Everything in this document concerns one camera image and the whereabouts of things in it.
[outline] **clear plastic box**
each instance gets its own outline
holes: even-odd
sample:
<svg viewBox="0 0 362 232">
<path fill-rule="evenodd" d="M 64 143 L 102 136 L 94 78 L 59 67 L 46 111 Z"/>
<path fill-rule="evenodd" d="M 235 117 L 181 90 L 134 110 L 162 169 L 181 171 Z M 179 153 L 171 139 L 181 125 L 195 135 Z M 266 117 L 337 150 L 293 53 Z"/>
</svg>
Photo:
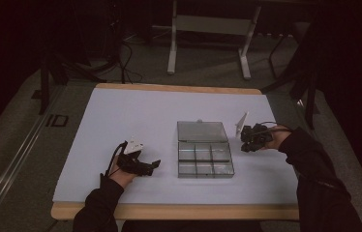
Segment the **clear plastic box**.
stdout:
<svg viewBox="0 0 362 232">
<path fill-rule="evenodd" d="M 178 122 L 178 177 L 231 178 L 229 143 L 219 122 Z"/>
</svg>

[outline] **sensor device on hand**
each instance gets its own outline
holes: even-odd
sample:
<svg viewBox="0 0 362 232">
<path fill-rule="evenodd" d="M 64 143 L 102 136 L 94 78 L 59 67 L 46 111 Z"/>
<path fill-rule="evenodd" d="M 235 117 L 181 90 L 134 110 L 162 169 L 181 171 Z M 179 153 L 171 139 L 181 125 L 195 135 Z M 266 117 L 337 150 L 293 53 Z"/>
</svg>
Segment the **sensor device on hand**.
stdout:
<svg viewBox="0 0 362 232">
<path fill-rule="evenodd" d="M 152 162 L 151 164 L 145 163 L 145 162 L 140 162 L 138 160 L 138 157 L 141 154 L 143 145 L 132 139 L 132 140 L 130 140 L 130 143 L 127 141 L 124 141 L 124 143 L 121 143 L 115 149 L 105 176 L 109 176 L 112 174 L 112 173 L 110 173 L 110 169 L 114 162 L 115 155 L 117 154 L 117 152 L 120 148 L 121 148 L 121 151 L 120 151 L 120 154 L 118 155 L 117 165 L 118 165 L 119 169 L 121 169 L 125 172 L 136 174 L 138 176 L 151 176 L 153 174 L 154 169 L 157 168 L 161 163 L 160 159 Z"/>
<path fill-rule="evenodd" d="M 265 143 L 274 140 L 272 133 L 273 131 L 292 131 L 291 129 L 268 129 L 263 124 L 255 124 L 251 126 L 244 126 L 241 130 L 241 141 L 244 142 L 241 146 L 243 152 L 255 152 L 262 147 L 265 147 Z"/>
</svg>

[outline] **white tabletop surface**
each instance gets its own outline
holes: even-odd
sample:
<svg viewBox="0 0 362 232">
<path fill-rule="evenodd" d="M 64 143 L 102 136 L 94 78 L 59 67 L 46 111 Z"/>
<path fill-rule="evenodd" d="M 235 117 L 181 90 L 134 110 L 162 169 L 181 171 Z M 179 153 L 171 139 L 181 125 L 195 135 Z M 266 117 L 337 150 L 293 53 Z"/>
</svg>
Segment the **white tabletop surface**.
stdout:
<svg viewBox="0 0 362 232">
<path fill-rule="evenodd" d="M 297 180 L 286 155 L 244 153 L 235 125 L 273 122 L 263 95 L 204 94 L 95 88 L 59 178 L 54 202 L 83 202 L 100 183 L 115 148 L 133 136 L 143 143 L 140 161 L 161 160 L 150 177 L 137 177 L 120 203 L 296 204 Z M 230 179 L 177 177 L 177 122 L 222 122 L 235 175 Z"/>
</svg>

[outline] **wooden table edge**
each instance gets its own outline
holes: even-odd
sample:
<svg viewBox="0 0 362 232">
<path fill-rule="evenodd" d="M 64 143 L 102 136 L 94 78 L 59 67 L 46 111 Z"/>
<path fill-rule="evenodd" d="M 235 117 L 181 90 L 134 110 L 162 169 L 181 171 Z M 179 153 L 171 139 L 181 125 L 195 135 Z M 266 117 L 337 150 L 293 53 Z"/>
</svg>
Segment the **wooden table edge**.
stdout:
<svg viewBox="0 0 362 232">
<path fill-rule="evenodd" d="M 169 91 L 169 92 L 189 92 L 208 94 L 245 94 L 262 95 L 258 89 L 224 88 L 224 87 L 201 87 L 201 86 L 176 86 L 176 85 L 156 85 L 156 84 L 116 84 L 99 83 L 97 89 L 125 89 L 125 90 L 146 90 L 146 91 Z"/>
<path fill-rule="evenodd" d="M 54 202 L 51 216 L 69 220 L 84 203 Z M 124 219 L 288 219 L 298 220 L 297 204 L 277 205 L 173 205 L 118 204 L 114 216 Z"/>
</svg>

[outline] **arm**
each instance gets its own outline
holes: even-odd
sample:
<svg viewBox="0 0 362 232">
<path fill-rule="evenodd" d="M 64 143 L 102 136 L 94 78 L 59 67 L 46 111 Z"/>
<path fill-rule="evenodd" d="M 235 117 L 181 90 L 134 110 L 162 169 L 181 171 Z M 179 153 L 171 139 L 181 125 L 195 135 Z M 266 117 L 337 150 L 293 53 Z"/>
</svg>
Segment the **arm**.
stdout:
<svg viewBox="0 0 362 232">
<path fill-rule="evenodd" d="M 85 206 L 76 215 L 73 231 L 118 231 L 114 218 L 124 188 L 133 180 L 135 174 L 124 172 L 114 164 L 108 177 L 100 175 L 100 188 L 94 189 L 85 199 Z"/>
<path fill-rule="evenodd" d="M 322 145 L 305 131 L 273 132 L 266 148 L 287 154 L 287 163 L 300 173 L 298 205 L 301 231 L 362 231 L 344 183 Z"/>
</svg>

